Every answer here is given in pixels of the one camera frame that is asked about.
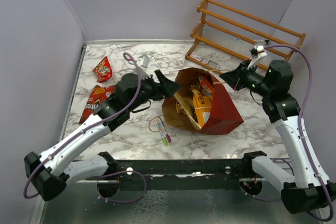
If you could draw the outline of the red brown paper bag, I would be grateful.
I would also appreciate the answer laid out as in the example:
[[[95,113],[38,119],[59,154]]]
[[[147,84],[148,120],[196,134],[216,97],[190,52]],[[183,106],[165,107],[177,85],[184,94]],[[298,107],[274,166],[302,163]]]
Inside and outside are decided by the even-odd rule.
[[[210,118],[203,127],[198,124],[193,105],[193,95],[203,94],[199,85],[199,74],[205,75],[214,86],[213,94],[205,95],[211,99],[212,106]],[[181,88],[172,98],[165,99],[162,104],[162,115],[168,126],[207,135],[224,135],[244,122],[223,84],[209,72],[198,68],[183,69],[178,72],[175,82],[180,84]],[[190,107],[192,115],[178,114],[175,107],[176,101],[185,108]]]

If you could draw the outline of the red cheez-it snack bag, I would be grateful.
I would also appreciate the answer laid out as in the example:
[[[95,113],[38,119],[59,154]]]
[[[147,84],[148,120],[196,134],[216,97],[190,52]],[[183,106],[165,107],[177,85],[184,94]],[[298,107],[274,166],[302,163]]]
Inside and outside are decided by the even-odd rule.
[[[108,81],[113,75],[108,57],[104,57],[92,72],[97,76],[97,82],[102,83]]]

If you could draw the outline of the red doritos chip bag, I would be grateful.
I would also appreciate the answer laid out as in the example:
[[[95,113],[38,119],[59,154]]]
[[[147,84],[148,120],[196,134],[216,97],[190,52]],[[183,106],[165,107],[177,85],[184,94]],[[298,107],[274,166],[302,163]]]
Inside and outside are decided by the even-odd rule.
[[[115,88],[115,85],[108,87],[101,87],[99,85],[94,86],[79,120],[79,124],[82,124],[101,102],[108,99],[115,92]]]

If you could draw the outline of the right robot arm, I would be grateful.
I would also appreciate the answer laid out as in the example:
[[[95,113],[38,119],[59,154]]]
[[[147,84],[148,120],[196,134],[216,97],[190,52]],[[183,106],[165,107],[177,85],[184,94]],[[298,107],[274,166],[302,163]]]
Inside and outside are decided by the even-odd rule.
[[[220,74],[233,90],[248,88],[262,97],[262,107],[278,131],[289,156],[293,174],[289,174],[265,154],[251,157],[241,164],[246,177],[256,174],[269,181],[281,195],[292,214],[325,208],[335,200],[335,184],[320,166],[299,114],[301,106],[288,92],[293,72],[289,63],[273,60],[261,76],[246,60],[230,72]]]

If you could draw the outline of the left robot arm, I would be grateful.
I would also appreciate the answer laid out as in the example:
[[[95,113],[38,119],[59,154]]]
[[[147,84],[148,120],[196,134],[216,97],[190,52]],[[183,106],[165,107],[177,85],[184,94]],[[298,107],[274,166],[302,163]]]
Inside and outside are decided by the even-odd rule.
[[[160,70],[152,76],[141,77],[135,73],[125,74],[116,84],[114,93],[100,103],[95,111],[70,135],[53,147],[24,157],[28,181],[24,197],[29,199],[27,188],[33,185],[44,201],[59,196],[68,184],[79,180],[102,176],[110,179],[116,166],[109,154],[100,153],[88,161],[74,160],[94,142],[110,134],[129,118],[131,112],[148,101],[171,98],[181,85],[166,78]]]

